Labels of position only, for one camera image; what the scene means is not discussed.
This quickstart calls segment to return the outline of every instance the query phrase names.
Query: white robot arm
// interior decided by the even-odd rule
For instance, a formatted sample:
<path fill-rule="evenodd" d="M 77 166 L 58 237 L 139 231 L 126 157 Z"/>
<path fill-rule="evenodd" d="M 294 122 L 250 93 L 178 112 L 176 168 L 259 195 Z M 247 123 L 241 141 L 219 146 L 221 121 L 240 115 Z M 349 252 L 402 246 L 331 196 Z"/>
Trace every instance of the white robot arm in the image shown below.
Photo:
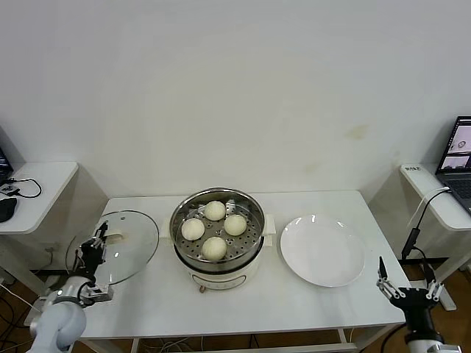
<path fill-rule="evenodd" d="M 61 353 L 80 338 L 85 330 L 84 307 L 113 298 L 110 286 L 96 284 L 95 271 L 105 260 L 104 222 L 92 239 L 80 246 L 72 276 L 64 286 L 49 294 L 43 313 L 31 323 L 30 332 L 35 341 L 28 353 Z"/>
<path fill-rule="evenodd" d="M 36 324 L 36 339 L 29 353 L 61 353 L 80 338 L 86 318 L 82 307 L 61 302 L 46 308 Z"/>

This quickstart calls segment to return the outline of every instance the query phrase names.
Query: laptop screen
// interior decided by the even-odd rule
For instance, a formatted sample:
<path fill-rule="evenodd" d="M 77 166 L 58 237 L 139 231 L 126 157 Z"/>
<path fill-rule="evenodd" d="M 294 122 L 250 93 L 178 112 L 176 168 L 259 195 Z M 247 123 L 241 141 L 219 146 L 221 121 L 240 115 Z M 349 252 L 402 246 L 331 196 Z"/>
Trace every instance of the laptop screen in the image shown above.
<path fill-rule="evenodd" d="M 459 171 L 471 171 L 471 116 L 460 116 L 456 119 L 436 170 L 437 173 Z"/>

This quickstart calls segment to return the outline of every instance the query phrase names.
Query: laptop keyboard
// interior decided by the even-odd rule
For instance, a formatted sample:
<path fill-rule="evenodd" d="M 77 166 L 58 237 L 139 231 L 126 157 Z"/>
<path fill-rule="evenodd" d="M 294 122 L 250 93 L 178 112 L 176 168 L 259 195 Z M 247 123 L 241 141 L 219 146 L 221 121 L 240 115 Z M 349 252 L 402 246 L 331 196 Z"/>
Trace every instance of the laptop keyboard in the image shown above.
<path fill-rule="evenodd" d="M 471 179 L 447 180 L 447 184 L 462 199 L 471 199 Z"/>

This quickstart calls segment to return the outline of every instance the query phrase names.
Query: white shelf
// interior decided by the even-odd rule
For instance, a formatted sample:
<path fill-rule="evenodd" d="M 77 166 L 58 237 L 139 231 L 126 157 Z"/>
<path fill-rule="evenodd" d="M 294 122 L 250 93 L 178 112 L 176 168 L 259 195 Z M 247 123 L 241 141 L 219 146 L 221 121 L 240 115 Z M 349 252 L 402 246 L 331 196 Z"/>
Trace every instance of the white shelf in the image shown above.
<path fill-rule="evenodd" d="M 201 294 L 172 246 L 160 242 L 155 256 L 139 274 L 114 286 L 111 302 L 85 309 L 83 339 L 227 335 L 288 332 L 339 327 L 370 327 L 404 322 L 376 287 L 378 258 L 399 286 L 409 282 L 358 191 L 256 193 L 277 227 L 273 247 L 261 252 L 261 263 L 247 284 Z M 139 210 L 164 225 L 184 196 L 111 199 L 105 213 Z M 363 274 L 341 288 L 322 288 L 294 274 L 279 253 L 278 237 L 292 219 L 309 213 L 337 217 L 356 229 L 364 242 Z"/>
<path fill-rule="evenodd" d="M 436 164 L 405 164 L 401 173 L 422 198 L 443 184 L 435 177 Z M 471 215 L 456 201 L 453 195 L 445 193 L 434 199 L 429 207 L 440 224 L 451 231 L 471 230 Z"/>
<path fill-rule="evenodd" d="M 34 199 L 16 197 L 18 203 L 15 214 L 10 220 L 0 223 L 0 235 L 34 232 L 78 169 L 76 162 L 25 163 L 14 165 L 13 168 L 15 169 L 13 178 L 33 178 L 41 185 L 43 192 Z M 15 185 L 26 195 L 38 192 L 34 182 Z"/>

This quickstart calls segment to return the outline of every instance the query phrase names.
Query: steamed bun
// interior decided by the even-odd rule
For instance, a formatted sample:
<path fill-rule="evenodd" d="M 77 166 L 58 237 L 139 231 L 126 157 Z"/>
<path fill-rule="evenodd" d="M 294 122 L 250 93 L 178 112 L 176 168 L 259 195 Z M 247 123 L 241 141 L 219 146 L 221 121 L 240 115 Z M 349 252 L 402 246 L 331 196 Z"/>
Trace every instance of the steamed bun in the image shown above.
<path fill-rule="evenodd" d="M 226 207 L 222 202 L 211 201 L 205 207 L 205 217 L 210 221 L 218 221 L 226 216 Z"/>
<path fill-rule="evenodd" d="M 227 244 L 220 237 L 212 237 L 203 243 L 202 253 L 206 260 L 217 261 L 226 255 Z"/>
<path fill-rule="evenodd" d="M 247 222 L 241 215 L 230 215 L 224 221 L 224 230 L 234 237 L 242 234 L 247 229 Z"/>
<path fill-rule="evenodd" d="M 198 240 L 205 234 L 205 225 L 197 218 L 187 219 L 182 225 L 182 235 L 186 240 Z"/>

